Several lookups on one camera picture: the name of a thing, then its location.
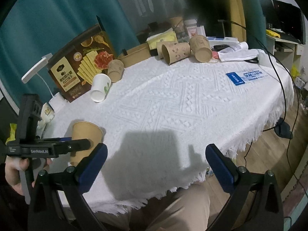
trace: white tablecloth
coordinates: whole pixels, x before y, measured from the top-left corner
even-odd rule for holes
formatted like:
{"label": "white tablecloth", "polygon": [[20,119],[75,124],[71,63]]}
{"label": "white tablecloth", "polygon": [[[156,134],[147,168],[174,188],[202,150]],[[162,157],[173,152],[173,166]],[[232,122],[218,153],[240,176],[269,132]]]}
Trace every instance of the white tablecloth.
{"label": "white tablecloth", "polygon": [[[228,72],[261,68],[270,75],[235,86]],[[287,105],[292,81],[279,65]],[[72,124],[89,121],[105,129],[108,158],[91,190],[84,194],[93,211],[124,213],[148,198],[204,180],[205,147],[214,143],[230,157],[273,125],[284,109],[272,68],[241,62],[196,63],[193,57],[168,66],[154,57],[125,69],[101,103],[89,93],[62,109],[45,138],[71,136]],[[69,155],[54,160],[63,171]],[[60,194],[64,206],[64,194]]]}

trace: computer monitor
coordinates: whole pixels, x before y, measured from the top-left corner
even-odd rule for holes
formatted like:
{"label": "computer monitor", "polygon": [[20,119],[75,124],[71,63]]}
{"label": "computer monitor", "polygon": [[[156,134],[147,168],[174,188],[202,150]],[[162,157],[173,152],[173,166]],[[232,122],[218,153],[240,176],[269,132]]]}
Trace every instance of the computer monitor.
{"label": "computer monitor", "polygon": [[300,8],[278,0],[273,0],[273,3],[281,22],[281,29],[303,43],[305,22],[302,20]]}
{"label": "computer monitor", "polygon": [[273,28],[281,29],[281,23],[278,19],[272,0],[260,0],[263,15],[266,18],[266,23],[273,25]]}

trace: brown paper cup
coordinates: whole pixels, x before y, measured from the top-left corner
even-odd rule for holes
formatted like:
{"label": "brown paper cup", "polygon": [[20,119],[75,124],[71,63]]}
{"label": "brown paper cup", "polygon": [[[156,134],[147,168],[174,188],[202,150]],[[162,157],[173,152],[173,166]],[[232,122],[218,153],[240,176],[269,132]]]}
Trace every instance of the brown paper cup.
{"label": "brown paper cup", "polygon": [[190,56],[190,46],[187,42],[162,45],[165,61],[168,65]]}
{"label": "brown paper cup", "polygon": [[77,122],[73,125],[72,140],[88,139],[91,142],[91,147],[88,150],[71,152],[70,163],[72,166],[77,166],[78,163],[91,154],[93,149],[102,141],[102,130],[91,122]]}
{"label": "brown paper cup", "polygon": [[124,64],[120,60],[112,60],[108,63],[108,76],[112,82],[121,80],[124,72]]}
{"label": "brown paper cup", "polygon": [[183,17],[173,17],[170,18],[169,21],[175,33],[180,33],[185,31]]}
{"label": "brown paper cup", "polygon": [[161,42],[158,42],[157,43],[157,52],[158,52],[158,56],[160,59],[164,59],[164,55],[163,55],[163,52],[161,50],[161,47],[163,45],[169,45],[169,44],[175,44],[176,42],[175,41],[161,41]]}
{"label": "brown paper cup", "polygon": [[200,35],[193,36],[189,41],[189,45],[198,61],[208,62],[212,58],[213,53],[206,37]]}

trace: table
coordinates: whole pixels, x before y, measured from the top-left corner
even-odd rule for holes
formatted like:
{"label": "table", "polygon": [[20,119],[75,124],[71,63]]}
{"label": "table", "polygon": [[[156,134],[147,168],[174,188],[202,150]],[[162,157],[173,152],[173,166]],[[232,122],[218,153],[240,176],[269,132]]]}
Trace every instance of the table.
{"label": "table", "polygon": [[[235,86],[228,72],[260,68],[268,77]],[[292,81],[277,65],[287,105]],[[155,57],[126,68],[106,99],[84,94],[52,120],[45,138],[71,136],[72,125],[89,121],[104,129],[108,158],[91,190],[84,194],[93,211],[125,213],[167,190],[205,180],[205,148],[214,143],[234,158],[256,140],[266,123],[284,109],[281,86],[272,68],[244,61],[198,63],[194,57],[166,65]],[[63,171],[69,154],[53,161]],[[60,192],[64,206],[67,201]]]}

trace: kraft paper cup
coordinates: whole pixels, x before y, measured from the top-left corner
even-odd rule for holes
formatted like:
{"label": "kraft paper cup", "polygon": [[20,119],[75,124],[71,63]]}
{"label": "kraft paper cup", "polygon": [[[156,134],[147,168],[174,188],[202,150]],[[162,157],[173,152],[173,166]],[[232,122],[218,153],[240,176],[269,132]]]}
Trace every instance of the kraft paper cup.
{"label": "kraft paper cup", "polygon": [[213,54],[209,44],[209,41],[204,36],[193,36],[189,45],[192,49],[193,55],[195,55],[196,59],[200,62],[208,62],[211,60]]}
{"label": "kraft paper cup", "polygon": [[102,130],[91,122],[77,122],[73,125],[72,140],[88,139],[91,147],[88,150],[71,152],[70,163],[72,166],[77,166],[78,163],[91,154],[93,149],[102,141]]}
{"label": "kraft paper cup", "polygon": [[189,57],[191,53],[187,42],[162,45],[161,50],[168,65]]}
{"label": "kraft paper cup", "polygon": [[169,19],[175,33],[185,31],[183,17],[173,17]]}
{"label": "kraft paper cup", "polygon": [[106,74],[97,74],[93,78],[90,96],[94,102],[102,102],[111,86],[111,79]]}
{"label": "kraft paper cup", "polygon": [[108,76],[111,82],[121,80],[124,72],[124,64],[120,60],[112,60],[108,63]]}
{"label": "kraft paper cup", "polygon": [[176,42],[175,41],[161,41],[161,42],[158,42],[157,43],[157,52],[158,52],[158,56],[160,59],[164,59],[164,55],[163,55],[163,52],[161,50],[161,47],[163,45],[169,45],[169,44],[175,44]]}

